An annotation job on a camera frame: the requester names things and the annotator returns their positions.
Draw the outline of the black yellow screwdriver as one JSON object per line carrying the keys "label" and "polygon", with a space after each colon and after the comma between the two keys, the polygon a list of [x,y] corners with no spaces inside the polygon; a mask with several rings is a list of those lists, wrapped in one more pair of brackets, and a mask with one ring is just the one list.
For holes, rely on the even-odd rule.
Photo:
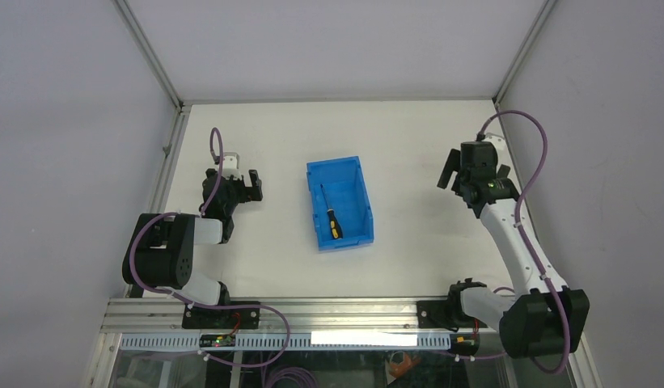
{"label": "black yellow screwdriver", "polygon": [[326,214],[328,215],[328,224],[329,224],[329,228],[330,228],[332,237],[334,239],[341,239],[341,238],[344,237],[343,230],[342,230],[342,228],[340,226],[340,223],[339,223],[339,221],[336,217],[335,210],[331,206],[331,203],[328,199],[328,194],[327,194],[326,188],[322,184],[320,184],[320,190],[322,192],[325,205],[327,206]]}

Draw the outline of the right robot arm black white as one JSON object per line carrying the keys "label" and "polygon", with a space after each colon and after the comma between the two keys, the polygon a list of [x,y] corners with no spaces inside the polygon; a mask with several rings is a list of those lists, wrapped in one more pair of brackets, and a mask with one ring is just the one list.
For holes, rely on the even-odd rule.
{"label": "right robot arm black white", "polygon": [[455,330],[482,322],[515,359],[568,356],[580,343],[590,301],[567,285],[526,232],[521,196],[508,170],[488,141],[466,141],[449,153],[438,187],[461,197],[488,231],[515,296],[503,297],[471,278],[459,281],[449,289],[441,321]]}

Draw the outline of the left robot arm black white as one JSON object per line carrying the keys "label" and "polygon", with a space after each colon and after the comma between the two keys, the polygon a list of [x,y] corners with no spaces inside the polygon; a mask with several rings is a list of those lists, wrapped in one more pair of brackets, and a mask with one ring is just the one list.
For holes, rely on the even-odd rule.
{"label": "left robot arm black white", "polygon": [[198,214],[139,216],[123,258],[125,283],[175,297],[191,308],[230,305],[227,286],[193,267],[194,247],[228,243],[237,206],[263,200],[262,181],[255,169],[248,172],[250,185],[237,170],[221,174],[210,168],[205,174]]}

